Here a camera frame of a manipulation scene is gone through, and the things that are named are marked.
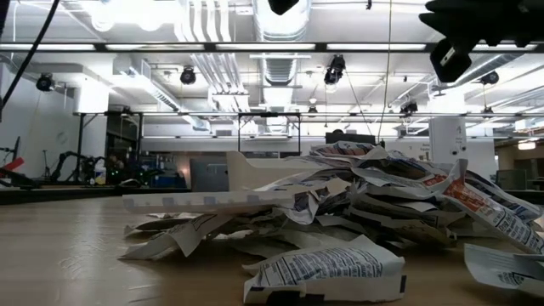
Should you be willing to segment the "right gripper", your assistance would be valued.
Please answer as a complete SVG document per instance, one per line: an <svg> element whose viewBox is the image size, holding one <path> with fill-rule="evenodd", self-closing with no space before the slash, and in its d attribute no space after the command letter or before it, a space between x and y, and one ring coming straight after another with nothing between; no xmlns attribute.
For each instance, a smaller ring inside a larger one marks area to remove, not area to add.
<svg viewBox="0 0 544 306"><path fill-rule="evenodd" d="M517 47L543 41L543 0L482 1L482 39L490 46L512 41ZM431 12L468 12L480 6L477 0L432 0L425 4ZM479 41L471 20L459 14L424 13L419 20L451 39Z"/></svg>

